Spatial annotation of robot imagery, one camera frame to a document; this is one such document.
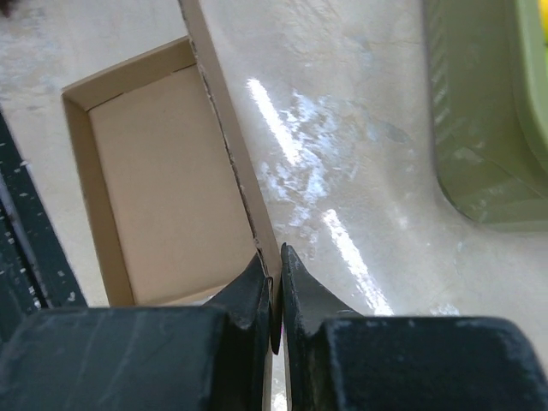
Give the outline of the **brown cardboard paper box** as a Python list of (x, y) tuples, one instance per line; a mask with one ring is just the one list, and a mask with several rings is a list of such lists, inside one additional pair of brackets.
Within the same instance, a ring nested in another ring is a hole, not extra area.
[(200, 306), (259, 258), (268, 409), (282, 262), (205, 5), (180, 7), (186, 37), (63, 92), (106, 308)]

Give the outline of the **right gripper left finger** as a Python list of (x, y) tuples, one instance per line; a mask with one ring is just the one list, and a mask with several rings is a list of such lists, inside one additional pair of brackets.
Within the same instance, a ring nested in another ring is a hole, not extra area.
[(265, 410), (270, 281), (259, 258), (200, 306), (54, 309), (1, 353), (4, 410)]

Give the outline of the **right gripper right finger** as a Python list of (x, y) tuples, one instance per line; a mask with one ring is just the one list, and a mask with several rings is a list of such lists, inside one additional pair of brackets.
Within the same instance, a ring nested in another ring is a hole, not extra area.
[(281, 248), (292, 410), (544, 410), (547, 377), (507, 319), (364, 316)]

